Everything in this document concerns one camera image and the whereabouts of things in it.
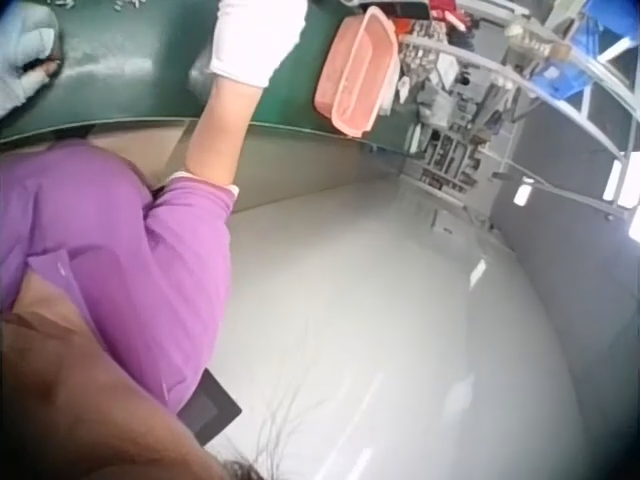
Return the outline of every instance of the green counter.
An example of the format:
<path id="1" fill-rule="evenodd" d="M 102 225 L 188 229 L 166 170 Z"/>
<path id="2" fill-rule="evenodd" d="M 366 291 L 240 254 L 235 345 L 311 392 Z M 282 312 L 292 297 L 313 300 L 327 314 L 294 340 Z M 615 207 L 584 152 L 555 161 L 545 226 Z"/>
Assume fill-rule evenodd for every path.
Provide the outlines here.
<path id="1" fill-rule="evenodd" d="M 121 12 L 113 0 L 53 7 L 63 32 L 64 67 L 37 98 L 0 121 L 0 142 L 73 125 L 197 118 L 203 104 L 188 89 L 187 76 L 211 37 L 217 7 L 216 0 L 148 0 Z M 300 43 L 274 75 L 255 123 L 339 134 L 315 111 L 313 95 L 347 14 L 338 0 L 310 4 Z M 408 123 L 403 115 L 381 118 L 366 140 L 400 150 Z"/>

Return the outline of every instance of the purple shirt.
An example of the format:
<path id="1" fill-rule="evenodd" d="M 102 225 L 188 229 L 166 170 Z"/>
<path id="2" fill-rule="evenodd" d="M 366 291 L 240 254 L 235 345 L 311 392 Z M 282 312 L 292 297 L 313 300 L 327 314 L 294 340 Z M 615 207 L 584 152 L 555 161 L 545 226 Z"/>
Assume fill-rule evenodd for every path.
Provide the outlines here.
<path id="1" fill-rule="evenodd" d="M 85 142 L 1 157 L 0 307 L 11 309 L 32 268 L 177 412 L 211 359 L 229 295 L 234 200 L 177 178 L 154 201 L 123 159 Z"/>

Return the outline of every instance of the pink basket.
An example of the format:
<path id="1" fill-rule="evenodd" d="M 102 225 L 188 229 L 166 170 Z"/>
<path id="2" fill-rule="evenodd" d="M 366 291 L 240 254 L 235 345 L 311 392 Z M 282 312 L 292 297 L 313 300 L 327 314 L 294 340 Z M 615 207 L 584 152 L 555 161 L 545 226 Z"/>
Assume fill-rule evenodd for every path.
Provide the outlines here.
<path id="1" fill-rule="evenodd" d="M 333 40 L 314 98 L 316 109 L 351 137 L 371 130 L 398 43 L 382 10 L 345 18 Z"/>

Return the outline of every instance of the purple sleeve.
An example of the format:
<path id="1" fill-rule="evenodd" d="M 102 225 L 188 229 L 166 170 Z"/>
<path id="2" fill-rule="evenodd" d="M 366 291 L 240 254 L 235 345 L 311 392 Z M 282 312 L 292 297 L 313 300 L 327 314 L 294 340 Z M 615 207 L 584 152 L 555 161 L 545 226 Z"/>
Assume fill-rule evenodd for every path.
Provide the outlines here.
<path id="1" fill-rule="evenodd" d="M 189 178 L 169 182 L 147 213 L 146 230 L 159 274 L 172 292 L 179 318 L 172 345 L 191 381 L 168 392 L 183 402 L 211 360 L 231 283 L 229 230 L 235 195 Z"/>

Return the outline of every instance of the hand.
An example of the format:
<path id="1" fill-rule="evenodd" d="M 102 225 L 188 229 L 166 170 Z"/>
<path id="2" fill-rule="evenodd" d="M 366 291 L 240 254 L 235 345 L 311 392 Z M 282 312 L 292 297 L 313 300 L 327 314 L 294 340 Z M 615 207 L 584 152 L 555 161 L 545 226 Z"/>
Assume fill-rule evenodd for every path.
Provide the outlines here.
<path id="1" fill-rule="evenodd" d="M 211 70 L 265 88 L 300 39 L 307 0 L 221 0 Z"/>
<path id="2" fill-rule="evenodd" d="M 51 9 L 19 2 L 0 19 L 0 118 L 22 105 L 55 74 L 62 58 Z M 43 62 L 25 71 L 25 65 Z"/>

